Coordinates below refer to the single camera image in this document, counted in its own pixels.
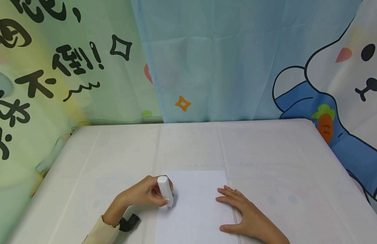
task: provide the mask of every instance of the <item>cartoon backdrop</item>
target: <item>cartoon backdrop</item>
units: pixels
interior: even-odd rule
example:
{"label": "cartoon backdrop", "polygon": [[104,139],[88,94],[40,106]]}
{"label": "cartoon backdrop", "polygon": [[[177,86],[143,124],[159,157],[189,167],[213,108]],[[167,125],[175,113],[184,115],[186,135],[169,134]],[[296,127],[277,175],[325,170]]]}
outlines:
{"label": "cartoon backdrop", "polygon": [[0,0],[0,243],[75,126],[161,115],[310,119],[377,212],[377,0]]}
{"label": "cartoon backdrop", "polygon": [[377,212],[377,0],[131,1],[165,122],[310,119]]}
{"label": "cartoon backdrop", "polygon": [[0,243],[86,124],[162,122],[130,0],[0,0]]}

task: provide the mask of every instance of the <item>white tablecloth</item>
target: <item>white tablecloth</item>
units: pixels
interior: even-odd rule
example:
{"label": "white tablecloth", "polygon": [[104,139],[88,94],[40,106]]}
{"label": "white tablecloth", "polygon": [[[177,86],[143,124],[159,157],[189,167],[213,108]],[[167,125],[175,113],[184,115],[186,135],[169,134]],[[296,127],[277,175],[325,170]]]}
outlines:
{"label": "white tablecloth", "polygon": [[[119,192],[162,170],[225,170],[293,244],[377,243],[376,214],[302,119],[79,128],[9,243],[80,244]],[[132,212],[142,222],[116,243],[153,244],[157,208]]]}

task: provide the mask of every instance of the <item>white paper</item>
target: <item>white paper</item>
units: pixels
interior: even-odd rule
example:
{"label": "white paper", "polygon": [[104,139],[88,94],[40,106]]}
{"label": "white paper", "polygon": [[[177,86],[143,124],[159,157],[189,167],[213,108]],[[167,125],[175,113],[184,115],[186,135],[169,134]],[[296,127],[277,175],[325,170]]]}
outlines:
{"label": "white paper", "polygon": [[238,244],[237,236],[219,231],[234,224],[232,207],[215,200],[227,184],[224,171],[165,171],[173,182],[172,208],[158,210],[155,244]]}

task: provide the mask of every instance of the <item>white marker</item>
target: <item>white marker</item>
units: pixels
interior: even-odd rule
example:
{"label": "white marker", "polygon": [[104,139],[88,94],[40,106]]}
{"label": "white marker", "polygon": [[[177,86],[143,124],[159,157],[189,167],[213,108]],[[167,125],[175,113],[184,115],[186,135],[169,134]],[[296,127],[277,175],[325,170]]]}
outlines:
{"label": "white marker", "polygon": [[164,199],[168,200],[168,207],[172,207],[173,205],[173,195],[171,191],[171,187],[169,185],[168,177],[160,176],[157,178],[157,184],[159,185],[160,192]]}

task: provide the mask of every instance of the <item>orange star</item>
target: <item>orange star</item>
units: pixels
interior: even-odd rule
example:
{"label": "orange star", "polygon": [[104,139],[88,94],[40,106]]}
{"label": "orange star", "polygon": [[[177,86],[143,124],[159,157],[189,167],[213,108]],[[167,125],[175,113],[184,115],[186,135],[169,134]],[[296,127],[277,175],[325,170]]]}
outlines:
{"label": "orange star", "polygon": [[179,108],[181,108],[183,111],[187,111],[187,108],[191,105],[190,102],[188,102],[186,99],[184,99],[184,97],[182,96],[179,96],[179,100],[177,101],[177,103],[175,103],[175,106],[178,106]]}

